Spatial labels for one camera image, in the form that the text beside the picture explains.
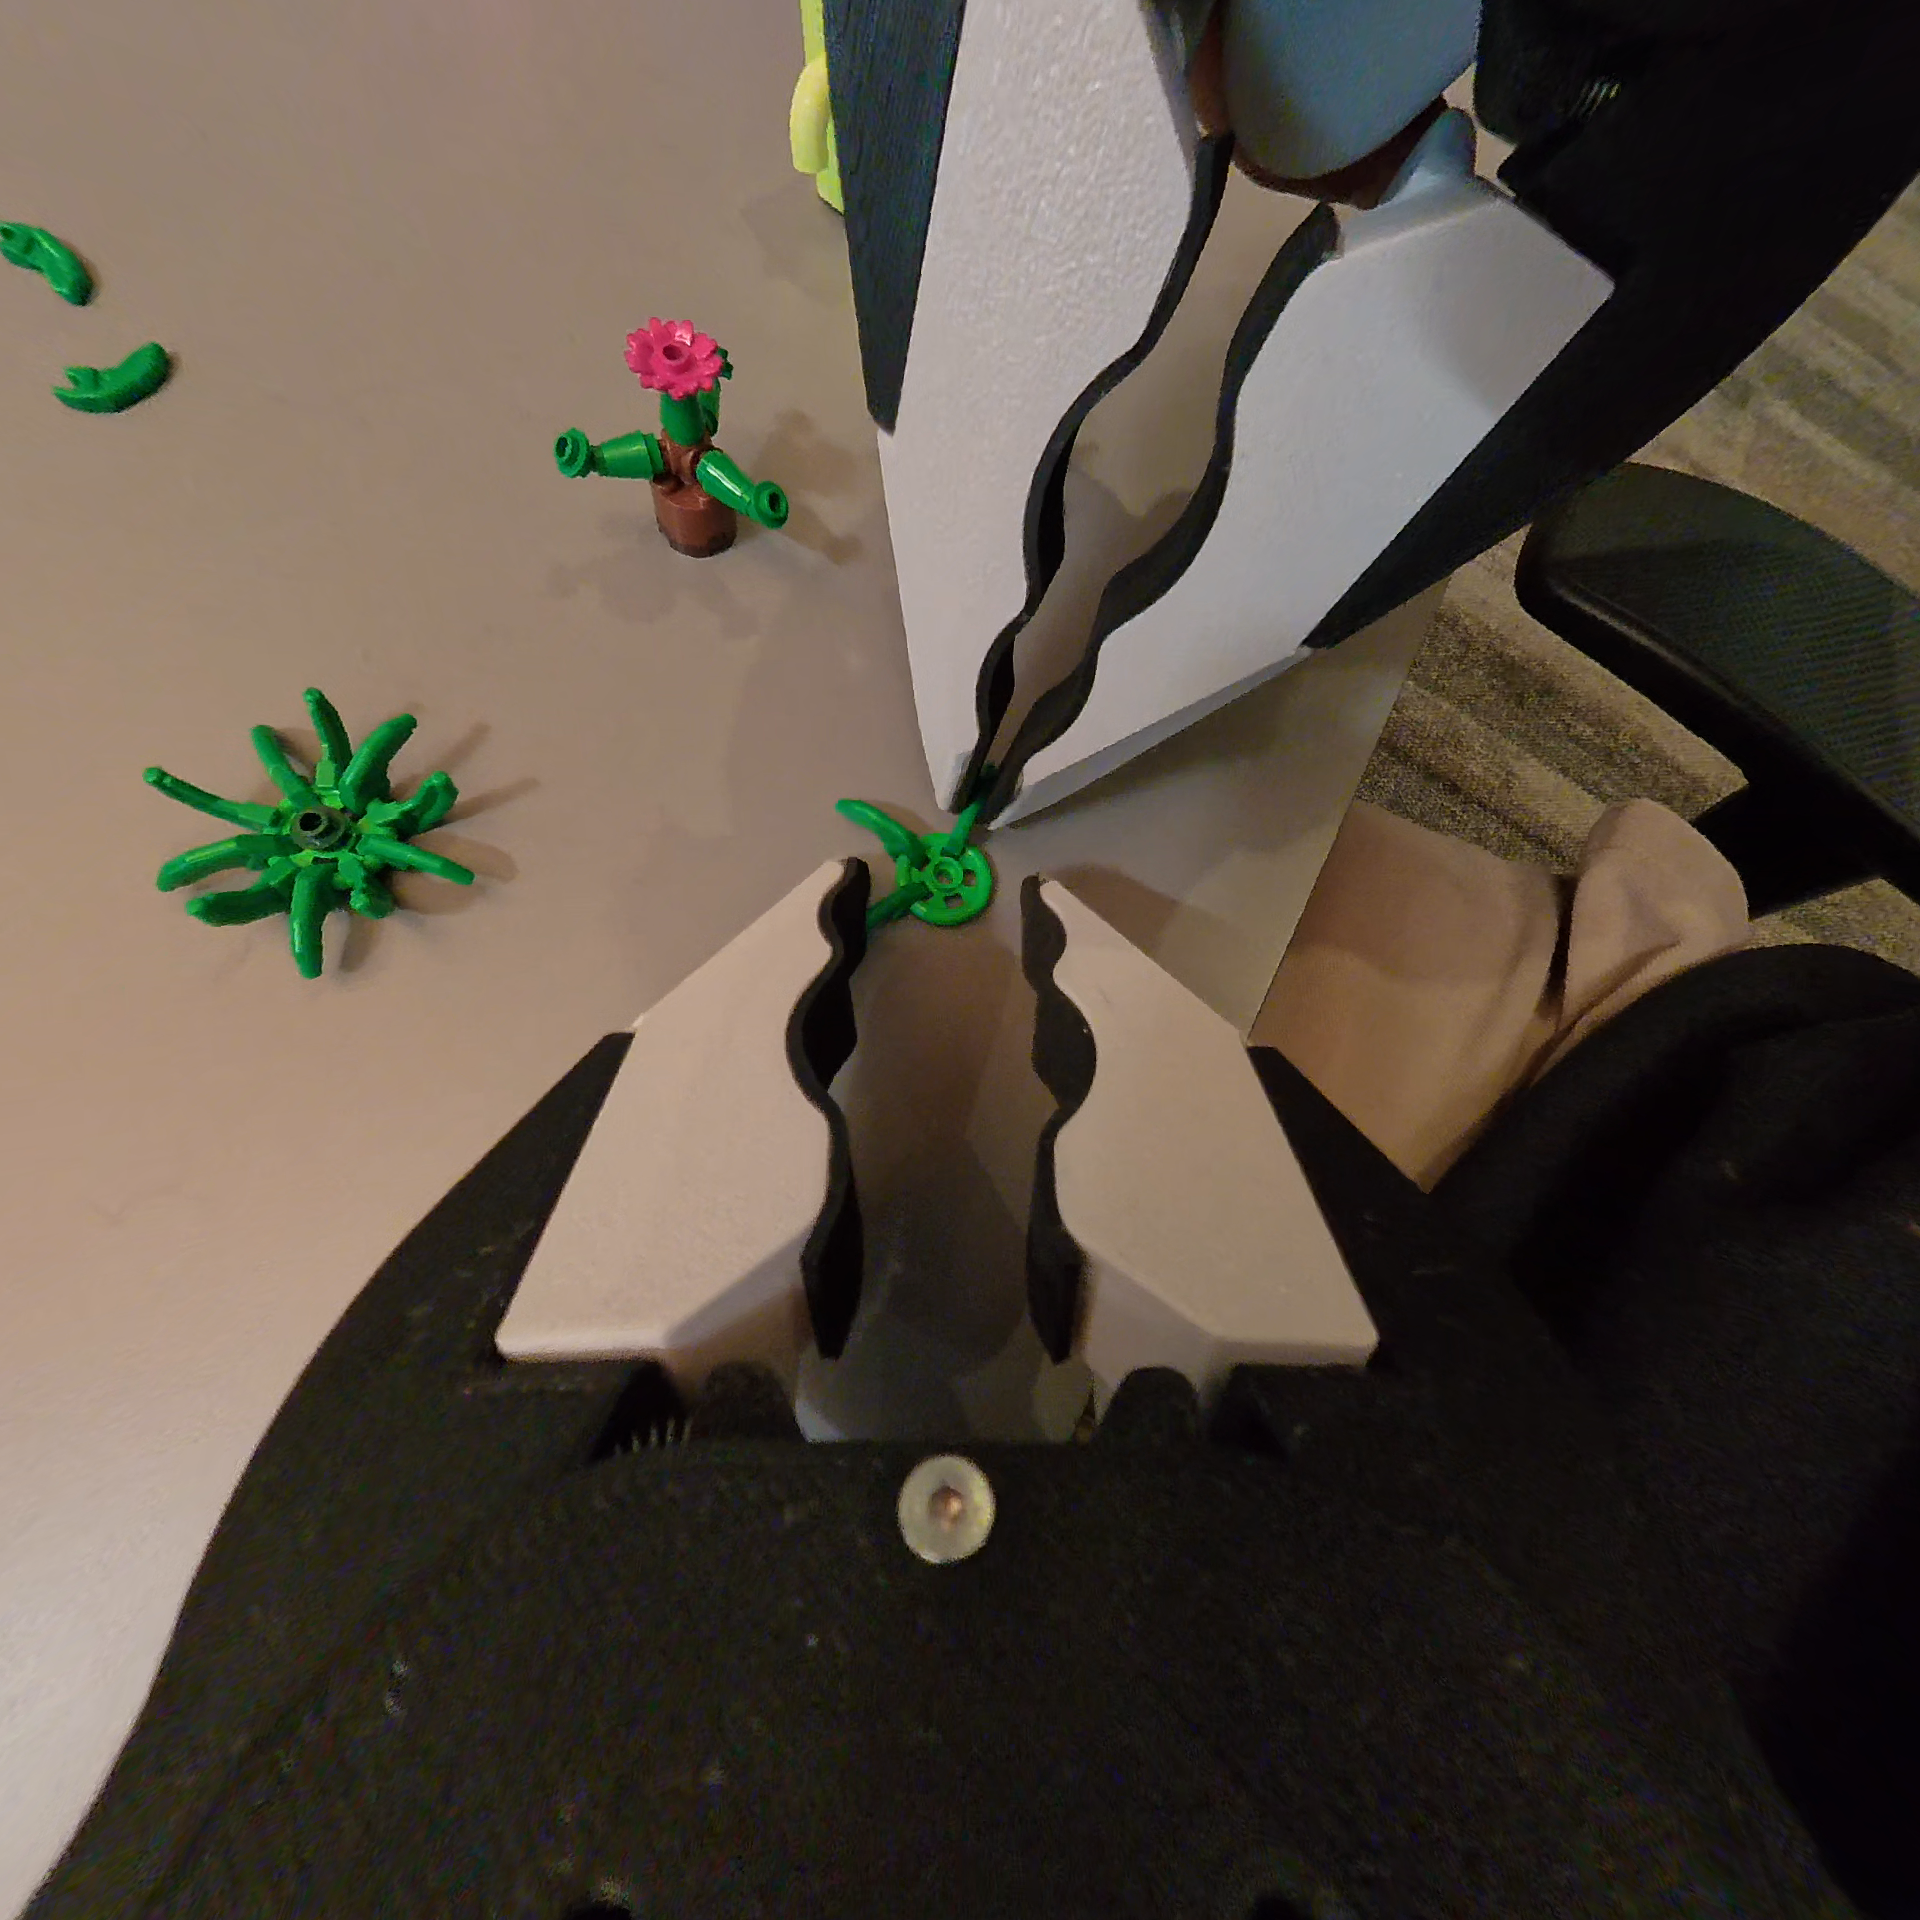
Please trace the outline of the person's beige trousers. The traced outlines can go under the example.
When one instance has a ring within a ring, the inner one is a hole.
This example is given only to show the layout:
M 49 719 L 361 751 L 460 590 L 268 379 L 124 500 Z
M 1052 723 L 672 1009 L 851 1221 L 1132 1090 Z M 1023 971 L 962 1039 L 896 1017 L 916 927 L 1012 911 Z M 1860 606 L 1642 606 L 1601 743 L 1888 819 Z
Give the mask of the person's beige trousers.
M 1752 933 L 1735 867 L 1652 799 L 1605 809 L 1570 876 L 1356 803 L 1251 1043 L 1433 1188 L 1573 1044 Z

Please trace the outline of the brick cactus with pink flower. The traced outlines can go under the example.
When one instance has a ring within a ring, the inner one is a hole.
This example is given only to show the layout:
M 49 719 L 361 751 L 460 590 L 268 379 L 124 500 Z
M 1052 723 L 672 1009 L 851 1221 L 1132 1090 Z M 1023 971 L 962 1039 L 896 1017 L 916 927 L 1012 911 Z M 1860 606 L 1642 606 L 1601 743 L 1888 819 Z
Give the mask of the brick cactus with pink flower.
M 783 530 L 787 491 L 752 481 L 716 444 L 723 381 L 732 378 L 728 350 L 689 321 L 652 318 L 628 334 L 624 358 L 641 387 L 658 396 L 658 433 L 589 441 L 569 428 L 553 446 L 560 474 L 648 482 L 661 537 L 693 561 L 732 548 L 739 521 Z

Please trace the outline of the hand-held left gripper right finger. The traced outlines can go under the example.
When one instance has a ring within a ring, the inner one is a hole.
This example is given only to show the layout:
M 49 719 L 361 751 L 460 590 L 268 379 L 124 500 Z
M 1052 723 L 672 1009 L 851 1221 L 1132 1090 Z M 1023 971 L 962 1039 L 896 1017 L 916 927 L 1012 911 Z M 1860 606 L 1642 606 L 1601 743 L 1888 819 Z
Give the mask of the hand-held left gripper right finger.
M 1042 1349 L 1107 1409 L 1138 1370 L 1212 1403 L 1239 1364 L 1362 1367 L 1376 1323 L 1239 1031 L 1060 882 L 1023 886 L 1055 1100 L 1027 1223 Z

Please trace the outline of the person's black jacket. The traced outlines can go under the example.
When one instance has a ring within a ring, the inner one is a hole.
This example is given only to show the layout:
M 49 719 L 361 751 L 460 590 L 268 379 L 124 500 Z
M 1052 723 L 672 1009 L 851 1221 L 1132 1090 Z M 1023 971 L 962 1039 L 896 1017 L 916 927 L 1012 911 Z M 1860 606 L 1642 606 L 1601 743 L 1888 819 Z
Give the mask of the person's black jacket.
M 1435 1191 L 1612 1410 L 1697 1645 L 1869 1916 L 1916 1916 L 1916 1009 L 1865 950 L 1729 954 Z

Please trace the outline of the green brick wheel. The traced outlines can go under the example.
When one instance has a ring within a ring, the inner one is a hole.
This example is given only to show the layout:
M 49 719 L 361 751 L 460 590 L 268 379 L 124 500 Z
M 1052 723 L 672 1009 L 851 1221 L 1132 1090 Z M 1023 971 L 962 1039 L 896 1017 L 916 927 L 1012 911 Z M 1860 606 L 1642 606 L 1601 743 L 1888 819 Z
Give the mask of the green brick wheel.
M 920 885 L 907 917 L 935 927 L 959 927 L 986 915 L 995 895 L 992 862 L 980 849 L 952 850 L 925 841 L 920 858 L 900 855 L 896 876 L 904 890 Z

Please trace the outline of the cluster of green leaf pieces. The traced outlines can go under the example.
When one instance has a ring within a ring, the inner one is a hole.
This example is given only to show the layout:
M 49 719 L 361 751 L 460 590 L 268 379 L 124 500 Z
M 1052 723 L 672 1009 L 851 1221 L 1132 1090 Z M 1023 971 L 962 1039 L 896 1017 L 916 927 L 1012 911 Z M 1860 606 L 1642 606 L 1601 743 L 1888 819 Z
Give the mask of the cluster of green leaf pieces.
M 93 276 L 85 257 L 43 227 L 3 221 L 3 257 L 10 265 L 41 276 L 74 306 L 93 300 Z M 64 379 L 53 387 L 53 397 L 74 413 L 119 417 L 160 394 L 172 373 L 173 356 L 160 342 L 144 342 L 107 369 L 66 369 Z

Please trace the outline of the lime green brick planter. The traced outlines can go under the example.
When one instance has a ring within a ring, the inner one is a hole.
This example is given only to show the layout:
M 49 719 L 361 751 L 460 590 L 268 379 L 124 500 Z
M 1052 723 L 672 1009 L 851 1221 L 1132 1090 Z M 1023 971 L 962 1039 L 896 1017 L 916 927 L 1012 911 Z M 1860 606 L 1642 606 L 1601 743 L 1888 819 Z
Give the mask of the lime green brick planter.
M 819 196 L 837 213 L 847 195 L 832 126 L 832 86 L 826 41 L 826 2 L 801 0 L 802 67 L 789 102 L 789 151 L 795 171 L 813 181 Z

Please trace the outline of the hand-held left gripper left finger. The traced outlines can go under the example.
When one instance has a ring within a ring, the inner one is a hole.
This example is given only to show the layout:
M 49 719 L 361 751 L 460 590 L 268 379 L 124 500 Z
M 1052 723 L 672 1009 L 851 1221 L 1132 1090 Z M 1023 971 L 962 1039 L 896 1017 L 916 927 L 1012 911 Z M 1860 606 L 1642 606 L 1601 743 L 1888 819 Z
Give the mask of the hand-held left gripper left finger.
M 848 1124 L 851 978 L 871 876 L 826 862 L 661 996 L 497 1330 L 506 1359 L 728 1362 L 794 1380 L 837 1358 L 861 1292 Z

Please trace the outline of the green spiky brick plant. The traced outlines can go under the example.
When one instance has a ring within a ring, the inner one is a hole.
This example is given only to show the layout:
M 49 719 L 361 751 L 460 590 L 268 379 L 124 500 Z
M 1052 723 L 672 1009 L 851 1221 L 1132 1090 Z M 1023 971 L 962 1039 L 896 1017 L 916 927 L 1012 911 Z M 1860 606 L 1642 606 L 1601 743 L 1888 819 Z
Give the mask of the green spiky brick plant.
M 225 839 L 172 855 L 155 876 L 163 894 L 187 894 L 185 911 L 207 926 L 240 927 L 283 922 L 295 969 L 325 969 L 327 922 L 351 911 L 385 922 L 395 911 L 395 876 L 473 885 L 460 860 L 424 849 L 421 839 L 450 815 L 460 789 L 448 773 L 394 793 L 394 761 L 418 719 L 402 710 L 352 739 L 323 687 L 304 692 L 317 735 L 311 769 L 300 769 L 272 726 L 251 730 L 251 747 L 272 781 L 272 803 L 217 795 L 160 766 L 144 781 L 183 806 L 228 827 Z

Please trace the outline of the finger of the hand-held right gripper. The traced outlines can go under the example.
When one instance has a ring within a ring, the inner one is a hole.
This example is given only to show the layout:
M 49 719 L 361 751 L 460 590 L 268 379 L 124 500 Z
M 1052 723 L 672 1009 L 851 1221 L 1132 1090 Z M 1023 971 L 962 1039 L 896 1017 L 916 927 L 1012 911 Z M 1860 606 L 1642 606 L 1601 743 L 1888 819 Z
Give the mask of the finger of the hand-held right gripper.
M 1001 757 L 1017 820 L 1305 658 L 1347 590 L 1612 294 L 1441 113 L 1376 209 L 1321 205 L 1249 301 L 1184 511 Z
M 1145 358 L 1216 217 L 1189 94 L 1212 5 L 964 5 L 880 474 L 935 795 L 1001 766 L 1065 550 L 1080 425 Z

